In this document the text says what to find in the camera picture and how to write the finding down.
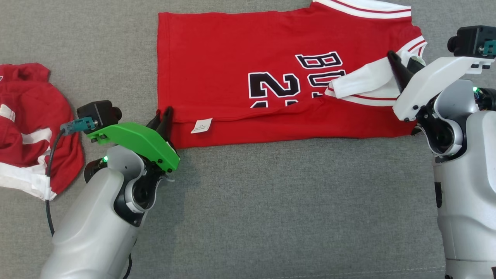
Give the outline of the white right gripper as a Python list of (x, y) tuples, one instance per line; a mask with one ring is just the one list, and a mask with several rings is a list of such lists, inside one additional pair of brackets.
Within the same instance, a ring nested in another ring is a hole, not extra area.
[(466, 74), (481, 74), (495, 59), (476, 57), (443, 57), (426, 66), (425, 61), (408, 51), (388, 51), (388, 61), (400, 95), (393, 105), (401, 121), (413, 121), (422, 107), (441, 94), (439, 103), (466, 104), (474, 100), (472, 81), (461, 79)]

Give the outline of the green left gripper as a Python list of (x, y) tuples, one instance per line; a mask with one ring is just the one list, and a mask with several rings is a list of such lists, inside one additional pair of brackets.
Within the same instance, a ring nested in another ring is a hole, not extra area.
[(180, 157), (168, 143), (171, 139), (173, 114), (173, 108), (167, 107), (163, 114), (161, 110), (157, 110), (147, 127), (136, 122), (122, 122), (86, 136), (100, 145), (114, 143), (127, 148), (149, 161), (154, 161), (163, 171), (176, 171)]

